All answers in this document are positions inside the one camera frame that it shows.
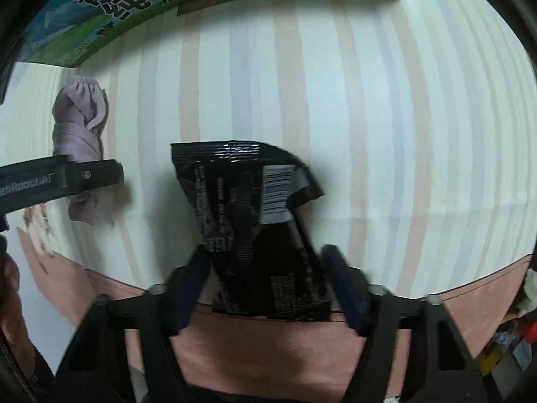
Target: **barcode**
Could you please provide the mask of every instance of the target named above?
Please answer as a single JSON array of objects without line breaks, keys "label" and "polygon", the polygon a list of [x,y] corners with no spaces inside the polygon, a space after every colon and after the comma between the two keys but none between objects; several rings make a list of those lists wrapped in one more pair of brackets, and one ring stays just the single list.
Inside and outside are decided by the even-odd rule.
[{"label": "barcode", "polygon": [[287,209],[287,199],[291,194],[294,172],[294,165],[265,165],[263,167],[261,224],[286,222],[293,218]]}]

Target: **human hand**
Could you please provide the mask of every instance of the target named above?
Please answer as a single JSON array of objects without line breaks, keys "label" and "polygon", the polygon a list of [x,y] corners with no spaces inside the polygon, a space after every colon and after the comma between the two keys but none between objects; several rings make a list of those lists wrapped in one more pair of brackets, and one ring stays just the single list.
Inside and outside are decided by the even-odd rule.
[{"label": "human hand", "polygon": [[22,316],[19,268],[7,253],[7,241],[0,235],[0,263],[5,262],[0,271],[6,281],[6,291],[0,304],[0,328],[9,344],[20,369],[26,377],[31,377],[36,368],[36,352],[28,336],[26,322]]}]

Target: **striped fabric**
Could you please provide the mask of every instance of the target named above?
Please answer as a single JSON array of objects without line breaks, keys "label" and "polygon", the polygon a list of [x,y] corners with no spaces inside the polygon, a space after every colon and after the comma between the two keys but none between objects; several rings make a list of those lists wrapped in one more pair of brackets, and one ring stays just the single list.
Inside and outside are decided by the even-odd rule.
[{"label": "striped fabric", "polygon": [[[52,152],[52,103],[73,70],[19,64],[0,163]],[[420,297],[530,253],[537,90],[485,0],[243,0],[150,19],[76,69],[105,89],[106,190],[96,227],[49,204],[57,251],[139,287],[198,242],[172,142],[258,140],[312,168],[312,240],[396,294]],[[10,221],[21,224],[20,216]]]}]

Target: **purple cloth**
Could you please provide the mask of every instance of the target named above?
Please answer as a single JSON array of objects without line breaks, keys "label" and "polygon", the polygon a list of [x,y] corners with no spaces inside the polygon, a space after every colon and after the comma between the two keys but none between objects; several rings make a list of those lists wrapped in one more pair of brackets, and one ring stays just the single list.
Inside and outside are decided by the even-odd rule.
[{"label": "purple cloth", "polygon": [[[71,76],[56,97],[52,110],[53,155],[67,154],[75,162],[103,158],[99,140],[107,110],[103,90],[95,79]],[[69,218],[93,225],[99,191],[83,192],[69,198]]]}]

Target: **plastic bag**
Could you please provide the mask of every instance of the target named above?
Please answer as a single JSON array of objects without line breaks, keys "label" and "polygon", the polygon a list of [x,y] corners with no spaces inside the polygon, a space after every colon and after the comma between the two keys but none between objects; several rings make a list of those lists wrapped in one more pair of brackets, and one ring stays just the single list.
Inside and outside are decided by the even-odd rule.
[{"label": "plastic bag", "polygon": [[172,144],[172,159],[221,283],[213,310],[327,320],[323,272],[296,212],[323,192],[303,162],[250,141]]}]

